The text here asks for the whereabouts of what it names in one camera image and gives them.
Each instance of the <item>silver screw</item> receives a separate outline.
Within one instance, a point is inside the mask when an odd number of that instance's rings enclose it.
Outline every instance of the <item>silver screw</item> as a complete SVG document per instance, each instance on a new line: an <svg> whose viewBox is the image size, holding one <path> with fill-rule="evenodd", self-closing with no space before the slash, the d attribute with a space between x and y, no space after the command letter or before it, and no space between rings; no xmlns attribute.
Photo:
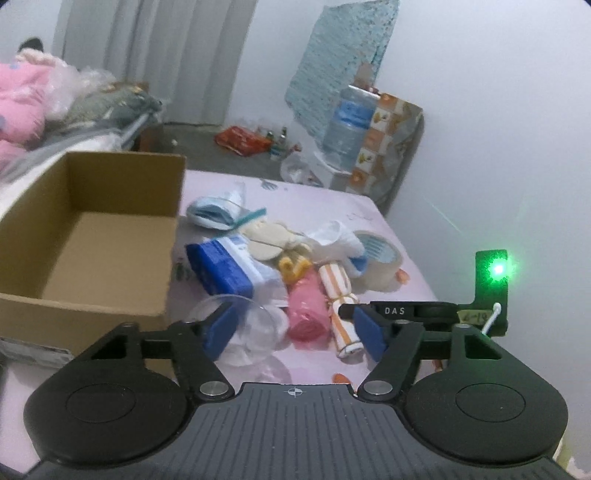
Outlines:
<svg viewBox="0 0 591 480"><path fill-rule="evenodd" d="M201 385L201 387L199 387L199 391L203 395L207 395L208 397L220 397L221 395L224 395L224 393L226 393L228 390L230 390L230 387L228 387L228 385L226 385L224 382L218 381L205 382Z"/></svg>
<svg viewBox="0 0 591 480"><path fill-rule="evenodd" d="M384 380L371 380L363 385L363 389L370 395L386 395L392 391L392 385Z"/></svg>

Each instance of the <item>green light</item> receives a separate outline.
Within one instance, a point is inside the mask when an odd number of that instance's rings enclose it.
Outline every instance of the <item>green light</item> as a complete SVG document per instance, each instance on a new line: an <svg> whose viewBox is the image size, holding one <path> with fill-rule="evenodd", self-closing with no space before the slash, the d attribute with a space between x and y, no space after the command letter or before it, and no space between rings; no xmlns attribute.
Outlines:
<svg viewBox="0 0 591 480"><path fill-rule="evenodd" d="M508 276L507 260L504 258L496 258L488 267L488 272L491 278L495 281L502 280Z"/></svg>

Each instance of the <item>crosshair symbol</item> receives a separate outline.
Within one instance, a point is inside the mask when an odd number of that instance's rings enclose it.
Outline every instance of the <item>crosshair symbol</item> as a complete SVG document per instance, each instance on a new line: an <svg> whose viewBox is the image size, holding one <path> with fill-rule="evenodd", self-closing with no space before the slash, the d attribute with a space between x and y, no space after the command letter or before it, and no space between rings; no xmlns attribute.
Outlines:
<svg viewBox="0 0 591 480"><path fill-rule="evenodd" d="M294 398L299 397L300 395L302 395L302 393L306 393L303 390L296 387L290 388L289 390L286 390L286 392Z"/></svg>

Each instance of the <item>white cable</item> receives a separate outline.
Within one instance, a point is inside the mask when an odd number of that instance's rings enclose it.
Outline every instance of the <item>white cable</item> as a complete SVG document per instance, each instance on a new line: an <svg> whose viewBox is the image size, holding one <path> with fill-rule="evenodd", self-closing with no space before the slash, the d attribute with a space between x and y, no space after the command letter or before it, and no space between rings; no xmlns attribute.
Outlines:
<svg viewBox="0 0 591 480"><path fill-rule="evenodd" d="M482 333L484 335L488 335L488 331L491 329L492 325L495 323L496 318L501 314L501 310L502 310L502 307L501 307L500 303L495 303L492 306L492 315L486 321L486 323L484 324L484 327L482 327Z"/></svg>

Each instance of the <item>large water bottle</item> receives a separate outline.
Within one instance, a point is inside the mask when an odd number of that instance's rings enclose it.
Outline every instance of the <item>large water bottle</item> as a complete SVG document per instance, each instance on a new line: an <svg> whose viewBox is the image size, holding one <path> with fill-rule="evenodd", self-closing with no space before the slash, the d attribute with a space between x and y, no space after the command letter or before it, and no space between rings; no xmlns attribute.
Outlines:
<svg viewBox="0 0 591 480"><path fill-rule="evenodd" d="M371 125L379 95L349 85L341 90L340 103L335 110L322 147L327 162L334 168L352 171Z"/></svg>

